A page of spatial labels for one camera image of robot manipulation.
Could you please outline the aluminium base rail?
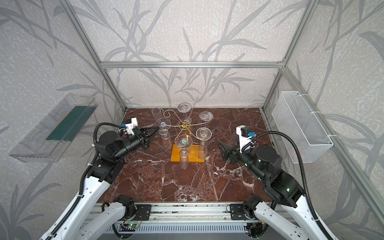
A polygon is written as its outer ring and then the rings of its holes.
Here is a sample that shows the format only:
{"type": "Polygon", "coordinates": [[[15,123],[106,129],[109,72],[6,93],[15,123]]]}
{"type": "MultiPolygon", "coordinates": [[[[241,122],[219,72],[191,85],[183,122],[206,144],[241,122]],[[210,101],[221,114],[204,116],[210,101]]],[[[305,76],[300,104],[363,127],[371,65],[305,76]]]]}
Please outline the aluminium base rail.
{"type": "Polygon", "coordinates": [[[226,223],[231,221],[232,202],[154,202],[140,216],[144,223],[226,223]]]}

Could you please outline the wine glass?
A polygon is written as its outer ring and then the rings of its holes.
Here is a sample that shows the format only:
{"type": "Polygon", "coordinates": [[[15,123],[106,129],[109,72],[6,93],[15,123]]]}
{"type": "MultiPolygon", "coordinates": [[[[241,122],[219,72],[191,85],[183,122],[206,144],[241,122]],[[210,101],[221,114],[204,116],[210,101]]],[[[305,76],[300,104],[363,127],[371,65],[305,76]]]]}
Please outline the wine glass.
{"type": "Polygon", "coordinates": [[[189,166],[189,155],[190,155],[189,148],[193,144],[192,137],[186,134],[179,135],[176,138],[175,143],[177,147],[180,149],[179,156],[180,156],[181,169],[186,170],[189,166]]]}
{"type": "Polygon", "coordinates": [[[184,122],[189,122],[189,123],[192,122],[192,119],[190,117],[190,114],[192,111],[192,105],[190,103],[186,103],[186,102],[180,103],[178,105],[178,111],[184,115],[182,117],[182,120],[184,122]]]}
{"type": "Polygon", "coordinates": [[[163,117],[163,111],[161,108],[153,108],[151,112],[155,121],[163,117]]]}
{"type": "Polygon", "coordinates": [[[199,118],[204,121],[204,122],[210,122],[214,116],[211,112],[209,111],[203,111],[199,114],[199,118]]]}
{"type": "Polygon", "coordinates": [[[208,154],[206,142],[212,137],[212,131],[206,127],[199,128],[196,131],[196,137],[201,141],[198,147],[198,158],[204,161],[208,154]]]}
{"type": "Polygon", "coordinates": [[[163,146],[167,151],[170,150],[172,148],[172,141],[169,133],[171,121],[168,118],[160,118],[156,120],[155,126],[159,127],[159,134],[161,135],[163,146]]]}

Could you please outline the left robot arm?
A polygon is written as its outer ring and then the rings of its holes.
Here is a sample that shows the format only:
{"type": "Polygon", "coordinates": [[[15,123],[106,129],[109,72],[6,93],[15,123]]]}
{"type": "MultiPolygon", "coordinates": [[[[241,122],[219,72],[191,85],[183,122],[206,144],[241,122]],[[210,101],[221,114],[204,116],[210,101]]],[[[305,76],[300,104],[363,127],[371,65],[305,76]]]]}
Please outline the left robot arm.
{"type": "Polygon", "coordinates": [[[79,192],[55,223],[42,235],[43,240],[96,240],[109,227],[121,219],[136,214],[134,200],[118,196],[111,205],[86,226],[83,225],[97,200],[115,181],[124,166],[124,159],[138,149],[148,149],[159,127],[139,128],[114,125],[124,129],[127,136],[108,131],[98,136],[98,124],[93,132],[95,156],[88,164],[81,180],[79,192]]]}

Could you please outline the green circuit board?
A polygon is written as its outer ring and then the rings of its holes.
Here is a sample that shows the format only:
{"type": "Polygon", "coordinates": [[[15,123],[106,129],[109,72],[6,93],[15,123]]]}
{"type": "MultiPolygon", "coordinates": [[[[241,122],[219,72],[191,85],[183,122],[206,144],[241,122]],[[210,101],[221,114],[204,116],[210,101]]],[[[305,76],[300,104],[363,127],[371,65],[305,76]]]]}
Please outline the green circuit board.
{"type": "Polygon", "coordinates": [[[121,230],[124,232],[134,232],[139,229],[140,225],[140,223],[121,224],[121,230]]]}

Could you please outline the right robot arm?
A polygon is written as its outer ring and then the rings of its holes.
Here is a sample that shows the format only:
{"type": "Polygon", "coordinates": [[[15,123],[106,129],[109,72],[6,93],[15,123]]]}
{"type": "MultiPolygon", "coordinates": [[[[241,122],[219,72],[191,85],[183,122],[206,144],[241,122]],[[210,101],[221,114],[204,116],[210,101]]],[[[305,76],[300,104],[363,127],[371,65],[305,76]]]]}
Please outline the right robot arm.
{"type": "Polygon", "coordinates": [[[287,240],[335,240],[336,235],[316,213],[311,213],[303,187],[281,169],[282,158],[270,145],[259,145],[254,152],[241,153],[240,147],[218,142],[222,158],[246,167],[263,184],[264,192],[282,206],[296,221],[294,224],[252,194],[243,202],[248,218],[257,219],[287,240]]]}

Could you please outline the yellow wooden rack base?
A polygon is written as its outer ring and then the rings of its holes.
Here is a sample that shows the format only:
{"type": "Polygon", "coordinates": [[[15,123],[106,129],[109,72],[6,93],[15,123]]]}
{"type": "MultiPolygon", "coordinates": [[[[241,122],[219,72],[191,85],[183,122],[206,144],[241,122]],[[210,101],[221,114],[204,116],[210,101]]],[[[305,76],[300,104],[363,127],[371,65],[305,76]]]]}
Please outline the yellow wooden rack base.
{"type": "MultiPolygon", "coordinates": [[[[204,163],[205,160],[199,159],[198,157],[198,148],[199,145],[192,145],[188,151],[189,151],[189,162],[190,163],[204,163]]],[[[172,149],[172,155],[171,155],[171,162],[177,163],[180,162],[180,151],[181,149],[177,147],[177,145],[173,145],[172,149]]]]}

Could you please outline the clear plastic wall shelf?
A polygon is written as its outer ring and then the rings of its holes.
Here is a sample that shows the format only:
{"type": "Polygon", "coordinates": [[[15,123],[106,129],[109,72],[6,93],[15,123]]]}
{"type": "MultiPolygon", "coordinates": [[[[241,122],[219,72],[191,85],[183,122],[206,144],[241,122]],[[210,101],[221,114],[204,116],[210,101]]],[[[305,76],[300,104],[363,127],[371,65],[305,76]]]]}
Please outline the clear plastic wall shelf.
{"type": "Polygon", "coordinates": [[[9,155],[23,163],[56,163],[98,107],[95,97],[68,94],[9,155]]]}

